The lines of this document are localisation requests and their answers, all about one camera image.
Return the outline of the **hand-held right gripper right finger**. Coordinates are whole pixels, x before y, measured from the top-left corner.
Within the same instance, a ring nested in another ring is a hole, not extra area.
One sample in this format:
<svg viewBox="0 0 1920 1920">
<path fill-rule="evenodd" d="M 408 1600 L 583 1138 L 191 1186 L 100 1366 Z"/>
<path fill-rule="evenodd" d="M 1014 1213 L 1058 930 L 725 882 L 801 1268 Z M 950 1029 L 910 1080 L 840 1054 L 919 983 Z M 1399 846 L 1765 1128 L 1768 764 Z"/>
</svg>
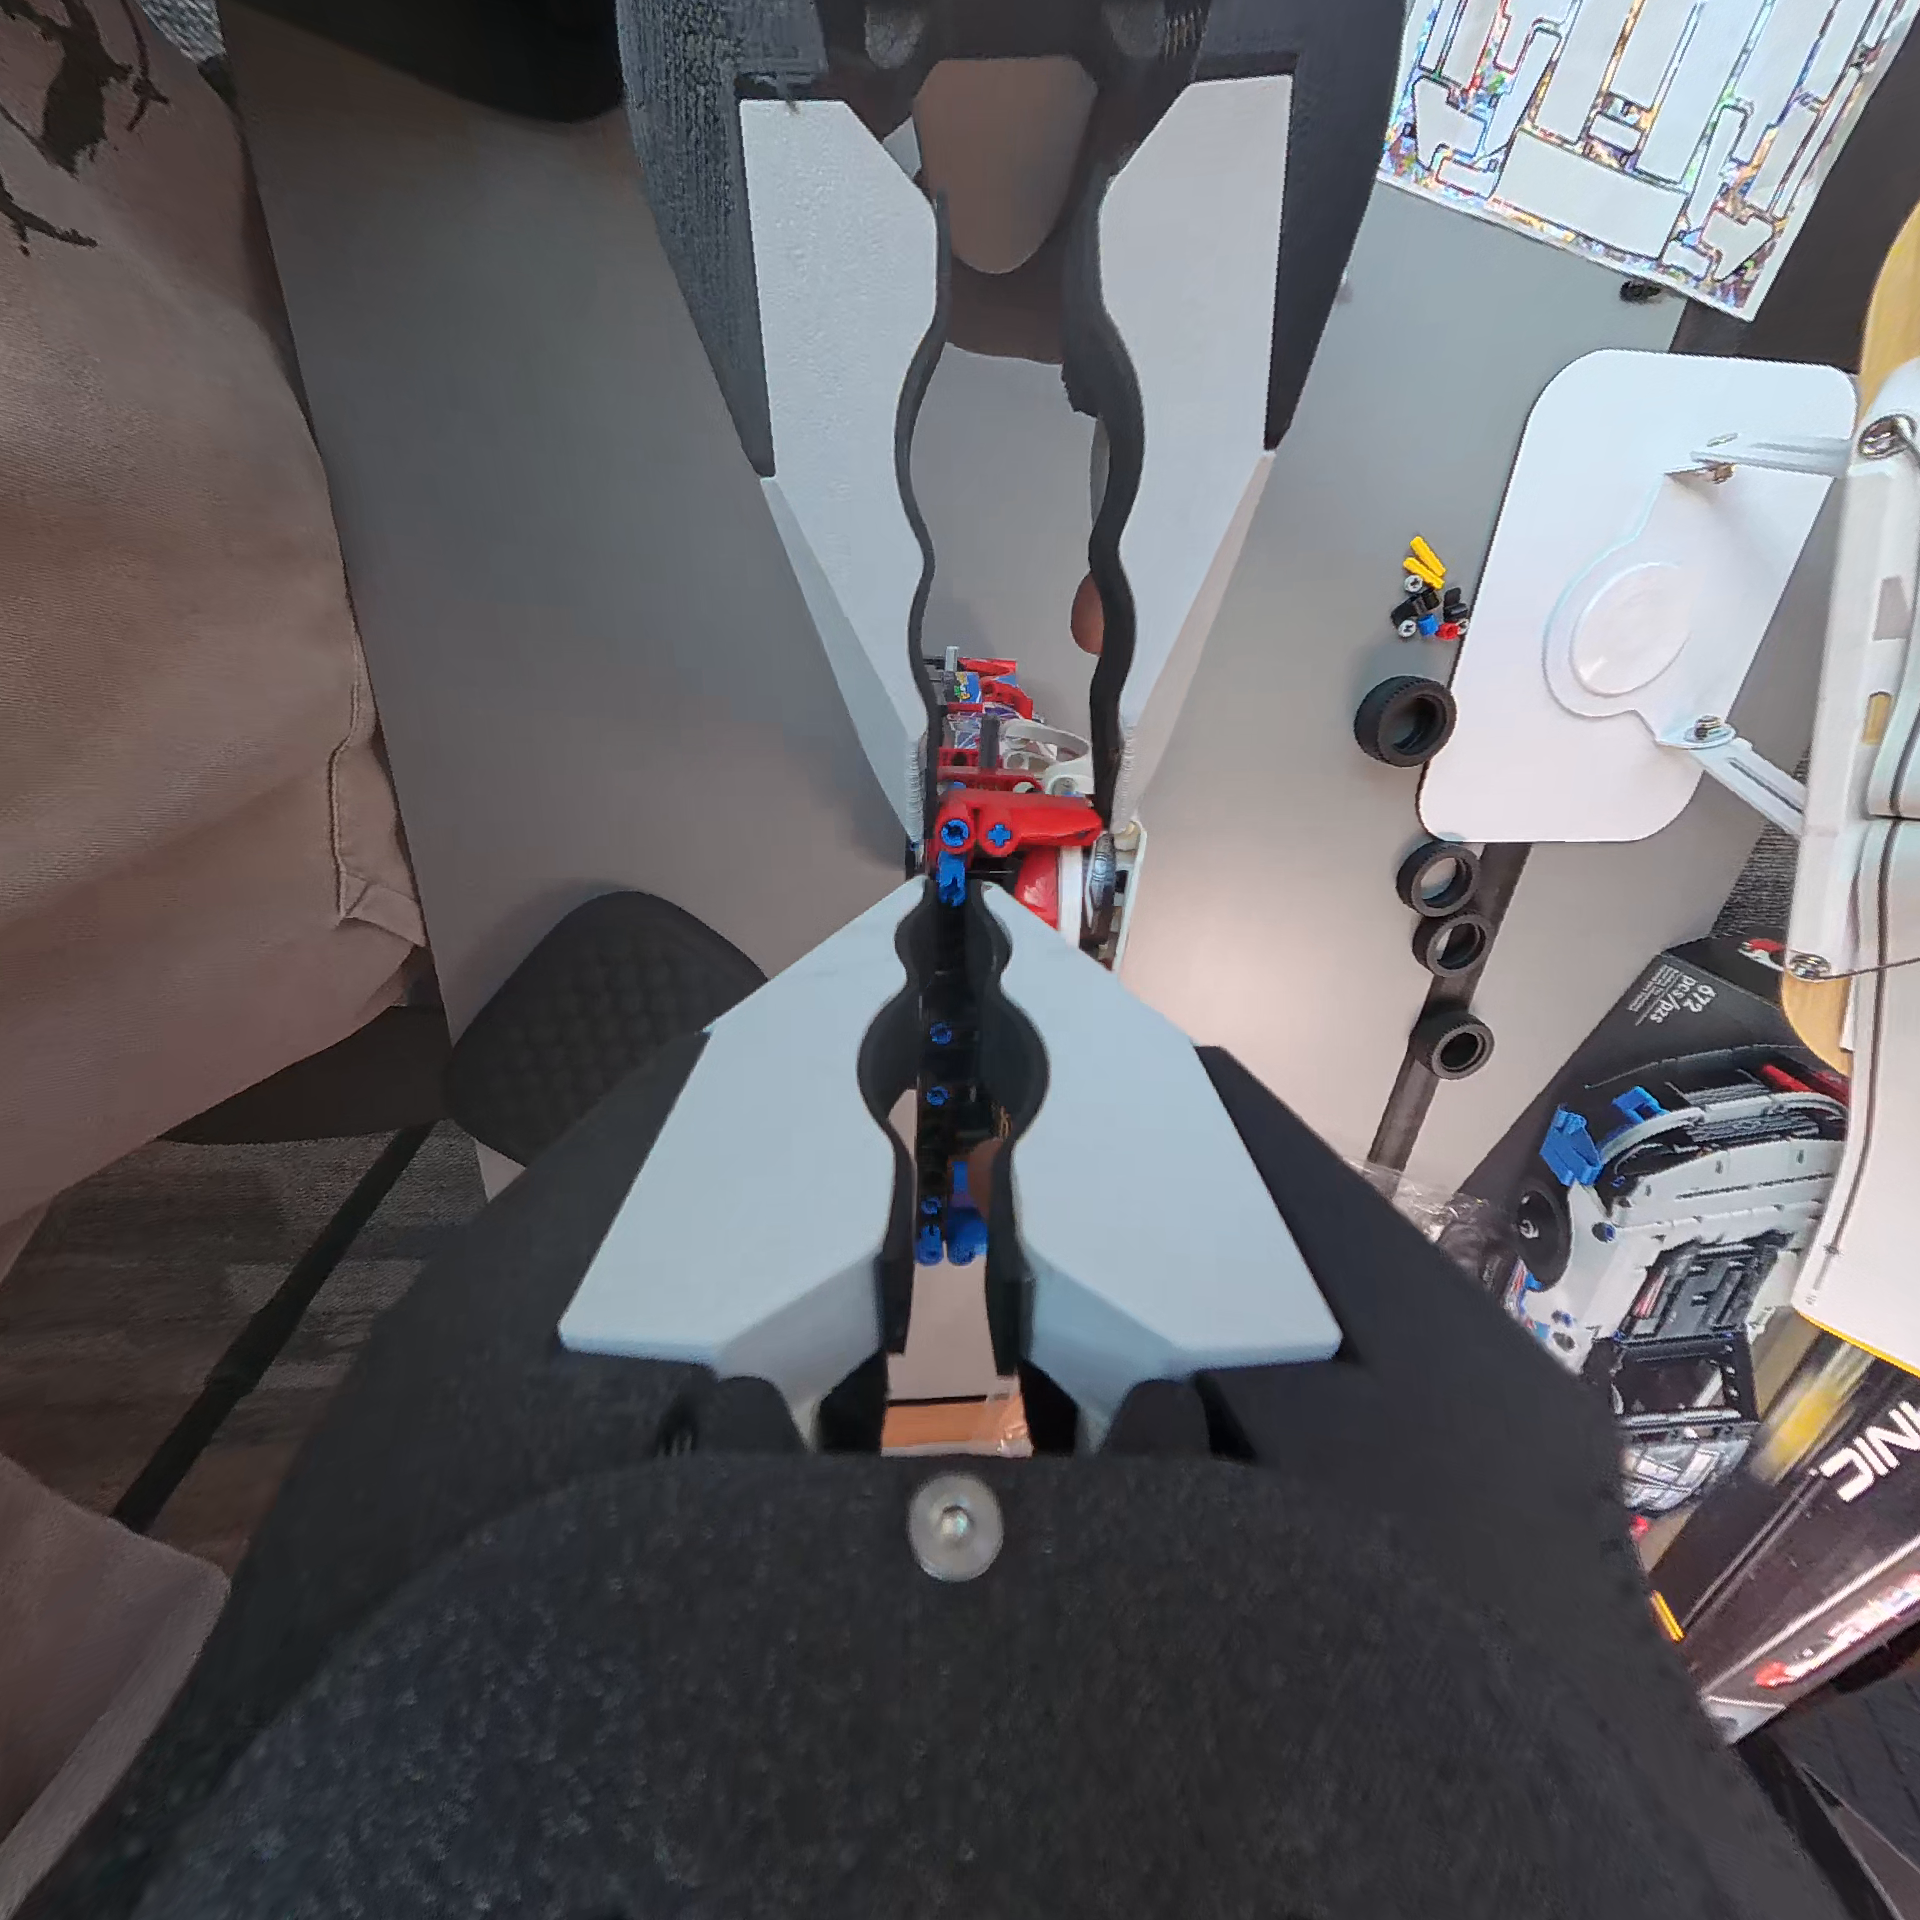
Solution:
<svg viewBox="0 0 1920 1920">
<path fill-rule="evenodd" d="M 1335 1315 L 1197 1047 L 1000 887 L 970 907 L 1022 1356 L 1082 1420 L 1150 1380 L 1330 1359 Z"/>
</svg>

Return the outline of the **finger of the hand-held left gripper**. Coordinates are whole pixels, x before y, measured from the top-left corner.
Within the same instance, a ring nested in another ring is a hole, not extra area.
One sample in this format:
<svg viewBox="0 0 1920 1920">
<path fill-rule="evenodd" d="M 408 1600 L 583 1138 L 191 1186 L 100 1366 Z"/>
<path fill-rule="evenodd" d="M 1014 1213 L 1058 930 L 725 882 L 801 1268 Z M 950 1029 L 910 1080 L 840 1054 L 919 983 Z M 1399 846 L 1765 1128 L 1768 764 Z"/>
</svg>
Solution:
<svg viewBox="0 0 1920 1920">
<path fill-rule="evenodd" d="M 1289 76 L 1191 82 L 1070 243 L 1065 371 L 1095 421 L 1095 802 L 1133 820 L 1273 466 Z"/>
<path fill-rule="evenodd" d="M 857 740 L 924 834 L 933 544 L 910 451 L 945 343 L 944 215 L 845 103 L 738 107 L 758 348 L 760 479 Z"/>
</svg>

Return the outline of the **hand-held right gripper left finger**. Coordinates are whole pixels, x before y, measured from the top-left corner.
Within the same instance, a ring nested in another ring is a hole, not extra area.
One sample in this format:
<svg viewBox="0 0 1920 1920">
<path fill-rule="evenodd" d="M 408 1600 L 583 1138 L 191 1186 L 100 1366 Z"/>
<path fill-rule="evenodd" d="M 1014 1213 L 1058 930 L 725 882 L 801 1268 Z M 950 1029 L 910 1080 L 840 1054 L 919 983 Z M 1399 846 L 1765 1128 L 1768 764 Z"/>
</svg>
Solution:
<svg viewBox="0 0 1920 1920">
<path fill-rule="evenodd" d="M 890 1098 L 857 1060 L 906 986 L 902 882 L 736 1008 L 703 1045 L 559 1319 L 568 1354 L 693 1362 L 816 1406 L 879 1350 Z"/>
</svg>

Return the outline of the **brick-built race car model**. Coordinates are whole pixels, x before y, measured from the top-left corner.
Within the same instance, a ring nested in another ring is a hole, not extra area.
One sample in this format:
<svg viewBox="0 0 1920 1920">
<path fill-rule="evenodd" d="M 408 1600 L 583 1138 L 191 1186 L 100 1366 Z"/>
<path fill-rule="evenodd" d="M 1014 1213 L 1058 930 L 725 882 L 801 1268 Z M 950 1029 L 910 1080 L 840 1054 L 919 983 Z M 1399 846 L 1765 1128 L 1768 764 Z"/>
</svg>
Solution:
<svg viewBox="0 0 1920 1920">
<path fill-rule="evenodd" d="M 1036 709 L 1017 661 L 964 656 L 950 647 L 925 656 L 924 675 L 942 720 L 934 808 L 944 790 L 959 783 L 1095 802 L 1090 743 L 1078 731 L 1053 726 Z M 996 885 L 1070 947 L 1116 970 L 1129 936 L 1142 854 L 1138 820 L 1105 827 L 1090 847 L 1026 847 L 1000 862 L 934 860 L 927 834 L 912 844 L 906 872 L 930 880 L 937 904 L 934 955 L 919 995 L 916 1263 L 970 1263 L 986 1253 L 986 1207 L 970 1192 L 969 1157 L 1009 1128 L 980 1080 L 964 925 L 969 885 Z"/>
</svg>

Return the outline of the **red brick connector piece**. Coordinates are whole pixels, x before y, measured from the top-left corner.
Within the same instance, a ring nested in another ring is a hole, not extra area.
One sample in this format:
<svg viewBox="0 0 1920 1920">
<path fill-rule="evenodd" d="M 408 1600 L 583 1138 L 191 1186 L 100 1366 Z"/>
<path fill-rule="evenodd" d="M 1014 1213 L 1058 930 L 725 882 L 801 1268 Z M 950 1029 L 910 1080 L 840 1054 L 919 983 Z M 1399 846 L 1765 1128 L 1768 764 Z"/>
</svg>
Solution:
<svg viewBox="0 0 1920 1920">
<path fill-rule="evenodd" d="M 1090 799 L 959 783 L 944 790 L 927 846 L 934 860 L 1000 862 L 1026 847 L 1090 847 L 1103 831 Z"/>
</svg>

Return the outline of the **person's left hand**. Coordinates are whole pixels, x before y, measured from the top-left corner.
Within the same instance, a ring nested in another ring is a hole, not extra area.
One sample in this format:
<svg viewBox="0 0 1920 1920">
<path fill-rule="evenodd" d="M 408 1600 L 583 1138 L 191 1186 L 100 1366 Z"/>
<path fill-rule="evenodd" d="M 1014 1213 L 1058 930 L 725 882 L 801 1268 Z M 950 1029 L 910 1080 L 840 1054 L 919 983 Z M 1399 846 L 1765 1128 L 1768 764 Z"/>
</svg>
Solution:
<svg viewBox="0 0 1920 1920">
<path fill-rule="evenodd" d="M 914 100 L 950 243 L 950 346 L 1063 360 L 1063 255 L 1096 90 L 1068 54 L 944 60 Z"/>
</svg>

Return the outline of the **black office chair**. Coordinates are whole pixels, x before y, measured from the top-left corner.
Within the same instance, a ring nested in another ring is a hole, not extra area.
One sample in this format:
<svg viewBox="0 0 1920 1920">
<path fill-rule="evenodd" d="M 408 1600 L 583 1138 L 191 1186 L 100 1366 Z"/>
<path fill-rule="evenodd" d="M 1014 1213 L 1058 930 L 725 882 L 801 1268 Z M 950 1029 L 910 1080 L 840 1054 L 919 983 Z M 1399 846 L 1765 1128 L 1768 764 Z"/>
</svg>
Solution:
<svg viewBox="0 0 1920 1920">
<path fill-rule="evenodd" d="M 445 1115 L 529 1165 L 662 1050 L 702 1035 L 768 973 L 682 907 L 613 891 L 572 907 L 452 1043 Z"/>
</svg>

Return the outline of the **clear plastic bag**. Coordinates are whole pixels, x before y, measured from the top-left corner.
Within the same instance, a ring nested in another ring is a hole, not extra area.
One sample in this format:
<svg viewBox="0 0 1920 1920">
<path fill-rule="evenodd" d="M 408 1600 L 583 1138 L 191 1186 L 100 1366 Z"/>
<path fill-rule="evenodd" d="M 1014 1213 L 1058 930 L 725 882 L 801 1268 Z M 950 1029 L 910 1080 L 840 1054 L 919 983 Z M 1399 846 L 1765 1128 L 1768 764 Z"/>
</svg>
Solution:
<svg viewBox="0 0 1920 1920">
<path fill-rule="evenodd" d="M 1413 1181 L 1399 1167 L 1364 1159 L 1346 1163 L 1478 1290 L 1503 1295 L 1519 1258 L 1517 1231 L 1503 1203 Z"/>
</svg>

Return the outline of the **small yellow black brick assembly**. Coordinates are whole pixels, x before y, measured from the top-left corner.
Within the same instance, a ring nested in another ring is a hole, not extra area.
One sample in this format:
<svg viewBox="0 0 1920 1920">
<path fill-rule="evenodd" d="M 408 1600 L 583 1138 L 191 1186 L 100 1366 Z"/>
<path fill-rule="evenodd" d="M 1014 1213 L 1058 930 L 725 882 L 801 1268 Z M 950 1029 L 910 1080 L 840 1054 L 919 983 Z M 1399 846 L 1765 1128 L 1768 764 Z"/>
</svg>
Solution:
<svg viewBox="0 0 1920 1920">
<path fill-rule="evenodd" d="M 1407 539 L 1400 598 L 1388 614 L 1400 640 L 1463 640 L 1472 624 L 1468 594 L 1449 581 L 1449 567 L 1418 535 Z"/>
</svg>

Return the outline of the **shiny sticker sheet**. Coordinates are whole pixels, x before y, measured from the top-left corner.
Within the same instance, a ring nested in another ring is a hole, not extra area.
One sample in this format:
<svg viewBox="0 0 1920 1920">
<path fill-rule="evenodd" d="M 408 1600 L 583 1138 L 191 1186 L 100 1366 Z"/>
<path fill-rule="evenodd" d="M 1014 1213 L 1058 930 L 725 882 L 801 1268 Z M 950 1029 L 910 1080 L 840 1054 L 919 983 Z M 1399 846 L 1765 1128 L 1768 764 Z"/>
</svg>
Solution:
<svg viewBox="0 0 1920 1920">
<path fill-rule="evenodd" d="M 1752 320 L 1916 3 L 1421 3 L 1378 180 Z"/>
</svg>

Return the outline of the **printed car model box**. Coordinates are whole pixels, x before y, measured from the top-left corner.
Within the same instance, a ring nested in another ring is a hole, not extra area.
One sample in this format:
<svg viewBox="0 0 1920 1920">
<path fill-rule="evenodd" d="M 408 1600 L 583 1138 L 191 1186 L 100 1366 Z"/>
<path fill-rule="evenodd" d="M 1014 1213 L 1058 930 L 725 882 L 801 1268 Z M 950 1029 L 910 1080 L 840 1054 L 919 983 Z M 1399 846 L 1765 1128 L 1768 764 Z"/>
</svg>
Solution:
<svg viewBox="0 0 1920 1920">
<path fill-rule="evenodd" d="M 1658 951 L 1468 1180 L 1484 1284 L 1602 1406 L 1653 1614 L 1728 1739 L 1916 1653 L 1916 1375 L 1792 1307 L 1849 1091 L 1785 948 Z"/>
</svg>

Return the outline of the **person's beige hoodie torso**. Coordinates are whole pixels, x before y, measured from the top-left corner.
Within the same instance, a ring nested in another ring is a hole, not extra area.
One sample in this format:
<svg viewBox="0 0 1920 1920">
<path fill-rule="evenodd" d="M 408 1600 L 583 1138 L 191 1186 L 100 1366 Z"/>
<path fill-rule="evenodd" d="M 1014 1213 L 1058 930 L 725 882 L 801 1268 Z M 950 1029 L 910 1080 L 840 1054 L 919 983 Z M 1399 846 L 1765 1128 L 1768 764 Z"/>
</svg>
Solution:
<svg viewBox="0 0 1920 1920">
<path fill-rule="evenodd" d="M 240 126 L 5 4 L 1 1235 L 396 1005 L 425 923 Z"/>
</svg>

